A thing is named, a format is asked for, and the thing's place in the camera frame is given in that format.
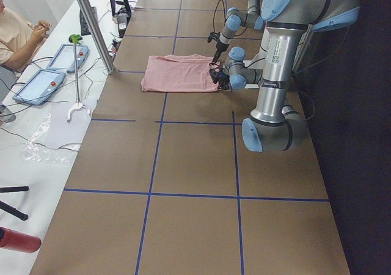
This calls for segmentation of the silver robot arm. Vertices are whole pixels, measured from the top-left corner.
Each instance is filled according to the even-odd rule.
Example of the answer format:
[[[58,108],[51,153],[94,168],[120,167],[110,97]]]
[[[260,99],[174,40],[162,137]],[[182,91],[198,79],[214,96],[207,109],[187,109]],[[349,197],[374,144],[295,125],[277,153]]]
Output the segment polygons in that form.
[[[208,43],[212,40],[216,41],[216,52],[212,62],[216,63],[221,54],[225,52],[236,32],[240,27],[251,28],[255,30],[262,30],[264,20],[261,17],[261,0],[246,0],[247,12],[240,12],[238,9],[232,7],[227,11],[227,19],[221,32],[210,32]]]
[[[332,31],[355,23],[360,0],[246,1],[247,12],[229,9],[223,30],[209,35],[209,40],[216,42],[214,62],[228,52],[224,64],[211,69],[210,75],[215,83],[229,84],[232,89],[242,89],[248,84],[258,86],[257,105],[241,125],[248,150],[289,150],[307,136],[305,120],[286,98],[299,41],[308,30]],[[245,51],[230,46],[240,27],[265,30],[263,68],[246,65]]]

